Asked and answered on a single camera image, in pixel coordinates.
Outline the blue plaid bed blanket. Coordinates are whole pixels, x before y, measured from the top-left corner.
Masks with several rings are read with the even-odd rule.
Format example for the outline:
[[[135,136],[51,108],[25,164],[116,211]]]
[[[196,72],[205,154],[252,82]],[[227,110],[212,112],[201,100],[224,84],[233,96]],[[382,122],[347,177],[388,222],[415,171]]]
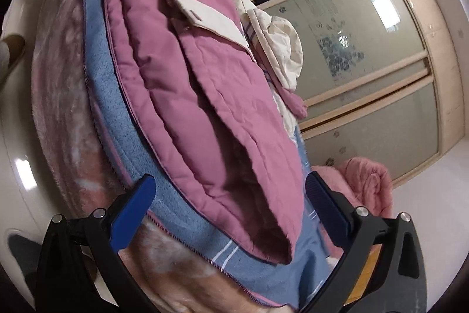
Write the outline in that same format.
[[[134,124],[120,90],[106,36],[103,0],[84,0],[85,66],[99,136],[125,184],[143,175],[155,179],[149,215],[187,245],[205,264],[213,265],[256,301],[294,309],[305,306],[330,274],[319,219],[305,206],[304,227],[290,265],[272,265],[251,257],[199,215],[172,185],[142,133]]]

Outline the wardrobe with frosted sliding doors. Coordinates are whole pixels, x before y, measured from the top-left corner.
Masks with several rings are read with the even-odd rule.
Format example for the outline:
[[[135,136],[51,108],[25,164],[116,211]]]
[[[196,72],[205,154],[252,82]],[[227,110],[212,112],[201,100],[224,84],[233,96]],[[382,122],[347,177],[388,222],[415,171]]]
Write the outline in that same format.
[[[456,46],[437,0],[269,0],[305,54],[297,83],[313,165],[364,156],[396,185],[425,170],[465,134]]]

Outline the pink and white hooded jacket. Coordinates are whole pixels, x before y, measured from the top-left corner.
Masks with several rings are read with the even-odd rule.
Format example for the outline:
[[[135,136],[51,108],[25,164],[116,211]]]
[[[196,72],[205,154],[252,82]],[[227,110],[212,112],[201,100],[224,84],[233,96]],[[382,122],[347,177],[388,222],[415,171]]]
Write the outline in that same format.
[[[233,0],[104,0],[126,103],[186,200],[247,253],[286,265],[304,196],[297,147]]]

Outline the pink floral bed sheet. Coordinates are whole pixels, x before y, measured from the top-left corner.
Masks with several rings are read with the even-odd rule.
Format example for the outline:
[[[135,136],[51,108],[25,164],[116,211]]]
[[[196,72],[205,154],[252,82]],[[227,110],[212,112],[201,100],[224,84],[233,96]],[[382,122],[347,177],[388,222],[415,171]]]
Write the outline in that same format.
[[[82,0],[44,0],[33,53],[32,111],[40,147],[78,218],[122,190],[95,129],[84,67]],[[275,312],[145,219],[125,264],[163,312]]]

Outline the rolled pink quilt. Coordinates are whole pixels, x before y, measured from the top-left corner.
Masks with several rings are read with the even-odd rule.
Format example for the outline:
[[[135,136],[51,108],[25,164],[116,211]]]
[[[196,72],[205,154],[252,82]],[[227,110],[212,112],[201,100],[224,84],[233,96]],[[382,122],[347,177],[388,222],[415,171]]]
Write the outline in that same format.
[[[365,206],[374,216],[390,219],[393,213],[393,182],[388,169],[356,156],[339,167],[312,166],[333,192],[345,196],[353,207]]]

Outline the yellow red cardboard box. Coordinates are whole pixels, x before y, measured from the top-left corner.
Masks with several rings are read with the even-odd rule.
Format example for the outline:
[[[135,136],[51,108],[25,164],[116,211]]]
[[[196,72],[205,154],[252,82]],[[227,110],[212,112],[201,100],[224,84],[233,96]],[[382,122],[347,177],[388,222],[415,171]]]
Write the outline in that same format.
[[[355,284],[355,287],[351,291],[351,294],[348,296],[345,305],[355,302],[360,299],[371,280],[374,268],[378,262],[379,254],[381,252],[381,245],[376,245],[371,248],[369,256],[365,262],[364,268],[361,271],[361,274]]]

